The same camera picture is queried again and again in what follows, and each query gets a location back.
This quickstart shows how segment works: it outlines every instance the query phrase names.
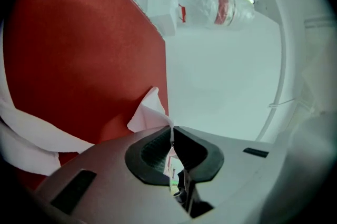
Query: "plastic bag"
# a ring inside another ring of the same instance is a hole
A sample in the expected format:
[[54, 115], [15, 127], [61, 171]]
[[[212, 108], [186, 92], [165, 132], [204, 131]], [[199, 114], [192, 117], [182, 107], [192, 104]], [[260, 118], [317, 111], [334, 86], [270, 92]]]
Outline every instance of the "plastic bag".
[[179, 21], [192, 27], [241, 29], [255, 16], [249, 0], [178, 0]]

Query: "white floor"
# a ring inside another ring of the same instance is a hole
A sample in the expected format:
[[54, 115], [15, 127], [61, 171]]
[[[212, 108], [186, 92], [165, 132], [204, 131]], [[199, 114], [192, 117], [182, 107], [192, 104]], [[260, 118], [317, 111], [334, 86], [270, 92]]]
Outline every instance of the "white floor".
[[242, 31], [178, 28], [165, 41], [169, 113], [175, 124], [255, 140], [279, 83], [278, 24], [257, 13]]

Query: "white cloth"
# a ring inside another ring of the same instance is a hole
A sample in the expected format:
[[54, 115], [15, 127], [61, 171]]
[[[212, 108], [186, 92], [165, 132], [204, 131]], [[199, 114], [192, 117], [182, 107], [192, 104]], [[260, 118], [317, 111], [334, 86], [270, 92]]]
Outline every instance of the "white cloth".
[[0, 123], [1, 153], [3, 158], [13, 166], [36, 174], [50, 175], [60, 167], [57, 152], [81, 153], [93, 144], [15, 108], [6, 80], [3, 25], [2, 22], [0, 27], [0, 117], [9, 128]]

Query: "black slot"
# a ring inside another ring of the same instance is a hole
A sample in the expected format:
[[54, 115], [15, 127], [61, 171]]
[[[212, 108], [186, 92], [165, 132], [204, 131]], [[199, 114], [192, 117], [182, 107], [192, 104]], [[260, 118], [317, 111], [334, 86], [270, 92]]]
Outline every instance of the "black slot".
[[216, 145], [174, 127], [174, 150], [195, 183], [211, 181], [224, 163]]
[[258, 156], [258, 157], [261, 157], [261, 158], [266, 158], [269, 154], [269, 152], [257, 150], [257, 149], [253, 149], [253, 148], [249, 148], [249, 147], [247, 147], [245, 150], [243, 150], [243, 152], [251, 154], [251, 155], [255, 155], [255, 156]]
[[80, 171], [56, 198], [52, 200], [51, 205], [63, 213], [70, 215], [95, 177], [96, 173], [92, 171]]

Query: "red fabric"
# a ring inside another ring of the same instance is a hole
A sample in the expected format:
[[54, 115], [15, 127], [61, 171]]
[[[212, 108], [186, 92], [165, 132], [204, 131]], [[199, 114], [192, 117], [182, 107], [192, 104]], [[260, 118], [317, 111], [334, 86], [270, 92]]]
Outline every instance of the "red fabric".
[[16, 0], [4, 61], [18, 109], [94, 144], [153, 86], [168, 111], [165, 42], [132, 0]]

